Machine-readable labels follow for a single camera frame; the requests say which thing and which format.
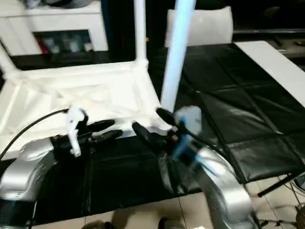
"white pole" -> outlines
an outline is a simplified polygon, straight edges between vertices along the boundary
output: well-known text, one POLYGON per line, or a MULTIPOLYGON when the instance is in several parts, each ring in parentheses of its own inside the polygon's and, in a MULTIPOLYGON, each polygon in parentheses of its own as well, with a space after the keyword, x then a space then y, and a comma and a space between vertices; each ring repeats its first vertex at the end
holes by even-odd
POLYGON ((147 65, 145 0, 134 0, 136 61, 147 65))
POLYGON ((189 27, 196 0, 177 0, 171 44, 167 54, 161 106, 173 111, 183 67, 189 27))
POLYGON ((11 61, 9 55, 6 53, 2 45, 0 44, 0 68, 3 72, 3 77, 17 70, 16 66, 11 61))

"white metal frame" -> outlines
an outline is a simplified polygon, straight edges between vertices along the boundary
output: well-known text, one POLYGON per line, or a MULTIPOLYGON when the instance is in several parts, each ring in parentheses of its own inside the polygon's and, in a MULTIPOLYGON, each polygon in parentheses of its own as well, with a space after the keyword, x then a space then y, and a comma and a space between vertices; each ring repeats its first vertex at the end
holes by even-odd
MULTIPOLYGON (((133 62, 21 71, 0 47, 6 82, 0 93, 0 151, 27 124, 69 105, 84 106, 89 122, 115 118, 113 129, 134 135, 134 120, 151 129, 169 126, 155 113, 160 102, 147 72, 145 1, 134 0, 136 59, 133 62)), ((4 159, 28 141, 66 133, 65 117, 51 117, 24 133, 4 159)))

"black tabletop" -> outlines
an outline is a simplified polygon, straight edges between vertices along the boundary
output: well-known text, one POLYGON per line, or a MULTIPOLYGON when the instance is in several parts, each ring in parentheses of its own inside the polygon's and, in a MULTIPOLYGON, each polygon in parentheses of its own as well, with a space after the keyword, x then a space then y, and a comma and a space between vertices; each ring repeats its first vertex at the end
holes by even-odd
MULTIPOLYGON (((159 97, 166 55, 166 49, 148 52, 148 72, 159 97)), ((35 68, 26 62, 17 66, 35 68)), ((187 105, 201 108, 203 137, 219 146, 241 183, 304 170, 305 109, 234 44, 188 48, 175 110, 187 105)), ((0 163, 0 173, 7 163, 0 163)), ((87 161, 54 166, 44 181, 35 223, 200 191, 192 187, 167 190, 151 151, 136 137, 119 139, 87 161)))

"white cabinet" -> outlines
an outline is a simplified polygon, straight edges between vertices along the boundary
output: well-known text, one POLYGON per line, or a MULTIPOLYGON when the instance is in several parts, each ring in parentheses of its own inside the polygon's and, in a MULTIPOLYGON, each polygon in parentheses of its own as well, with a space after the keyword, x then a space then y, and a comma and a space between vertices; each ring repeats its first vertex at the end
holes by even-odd
POLYGON ((17 0, 1 0, 0 38, 10 55, 41 54, 32 32, 87 30, 95 51, 108 50, 100 1, 78 9, 26 10, 17 0))

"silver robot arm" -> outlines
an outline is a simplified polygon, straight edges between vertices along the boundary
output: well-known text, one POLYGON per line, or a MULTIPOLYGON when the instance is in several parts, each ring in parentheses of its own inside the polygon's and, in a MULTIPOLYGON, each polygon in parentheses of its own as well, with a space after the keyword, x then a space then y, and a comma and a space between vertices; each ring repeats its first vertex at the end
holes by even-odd
MULTIPOLYGON (((198 126, 199 123, 194 122, 192 112, 187 111, 191 109, 186 107, 182 116, 187 118, 186 123, 198 126)), ((167 136, 151 134, 137 122, 132 127, 137 136, 154 152, 163 151, 173 161, 182 162, 187 167, 187 171, 192 174, 205 194, 214 228, 260 228, 253 216, 249 194, 243 185, 239 184, 232 166, 217 152, 219 150, 213 150, 215 147, 211 147, 211 144, 190 133, 184 123, 177 121, 172 113, 162 108, 158 108, 156 112, 167 124, 173 126, 167 136)))
POLYGON ((179 157, 205 194, 215 229, 258 229, 252 202, 231 165, 218 153, 191 142, 179 157))
POLYGON ((53 150, 50 138, 24 145, 1 178, 0 198, 35 201, 47 171, 56 163, 53 150))

